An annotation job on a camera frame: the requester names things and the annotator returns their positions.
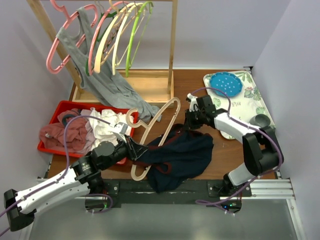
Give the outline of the beige plastic hanger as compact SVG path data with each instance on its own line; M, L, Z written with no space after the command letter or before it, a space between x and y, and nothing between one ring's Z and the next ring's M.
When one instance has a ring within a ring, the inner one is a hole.
M136 128L139 128L139 127L144 127L145 128L145 131L140 139L140 144L143 145L145 143L145 140L150 132L150 130L152 129L152 127L154 126L154 124L156 123L156 121L158 120L159 117L161 117L162 113L172 104L176 102L177 103L177 106L176 106L176 110L164 132L164 134L162 135L162 138L158 144L158 146L162 146L164 143L165 143L165 140L167 139L168 135L169 135L169 132L173 126L173 124L175 123L175 120L178 116L178 113L180 112L180 109L181 109L181 101L178 97L173 97L172 99L170 99L167 103L165 103L160 109L159 111L156 113L156 115L154 116L154 118L147 124L145 123L144 121L142 120L139 120L137 123L132 123L130 122L130 116L132 115L132 113L137 113L138 112L138 109L137 108L132 108L130 109L127 114L126 114L126 121L127 121L127 124L133 128L133 129L136 129Z

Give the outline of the navy tank top red trim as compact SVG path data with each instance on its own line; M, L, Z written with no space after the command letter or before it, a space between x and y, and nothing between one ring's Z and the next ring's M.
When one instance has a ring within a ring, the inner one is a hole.
M213 137L208 133L186 130L174 124L162 146L162 135L147 144L145 152L135 165L150 167L149 185L156 193L172 191L186 179L201 175L212 160Z

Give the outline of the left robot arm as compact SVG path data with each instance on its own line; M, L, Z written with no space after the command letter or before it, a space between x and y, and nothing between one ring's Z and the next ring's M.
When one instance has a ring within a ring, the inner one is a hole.
M104 190L101 172L122 159L138 160L148 147L131 137L117 145L104 141L80 157L57 175L25 190L4 193L3 215L7 216L12 232L29 226L36 215L76 197L99 196Z

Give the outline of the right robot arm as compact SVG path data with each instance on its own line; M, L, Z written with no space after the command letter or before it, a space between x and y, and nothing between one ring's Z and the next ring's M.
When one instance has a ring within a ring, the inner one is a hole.
M244 184L283 164L283 153L270 126L258 127L230 116L228 110L216 108L209 95L197 97L189 93L186 100L189 109L185 111L184 125L189 130L206 125L242 144L243 163L223 176L219 194L233 197Z

